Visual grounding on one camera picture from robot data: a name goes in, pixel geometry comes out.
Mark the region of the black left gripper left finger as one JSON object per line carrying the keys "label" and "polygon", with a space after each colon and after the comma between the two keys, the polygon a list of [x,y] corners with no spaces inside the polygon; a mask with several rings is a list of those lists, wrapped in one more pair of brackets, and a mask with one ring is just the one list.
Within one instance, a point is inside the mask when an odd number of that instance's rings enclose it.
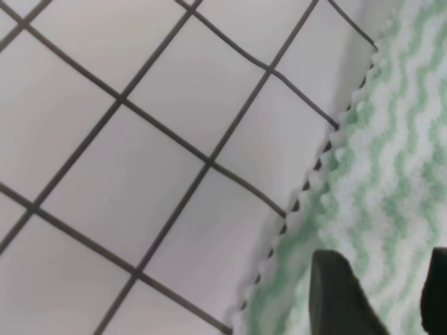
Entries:
{"label": "black left gripper left finger", "polygon": [[387,334],[349,261],[337,251],[317,250],[312,256],[309,288],[312,334]]}

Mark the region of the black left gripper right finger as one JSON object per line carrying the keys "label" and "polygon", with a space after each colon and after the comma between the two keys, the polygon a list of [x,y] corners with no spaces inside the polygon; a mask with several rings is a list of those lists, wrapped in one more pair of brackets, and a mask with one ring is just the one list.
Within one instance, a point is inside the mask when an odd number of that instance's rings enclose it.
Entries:
{"label": "black left gripper right finger", "polygon": [[420,299],[422,326],[427,334],[446,334],[446,248],[434,248]]}

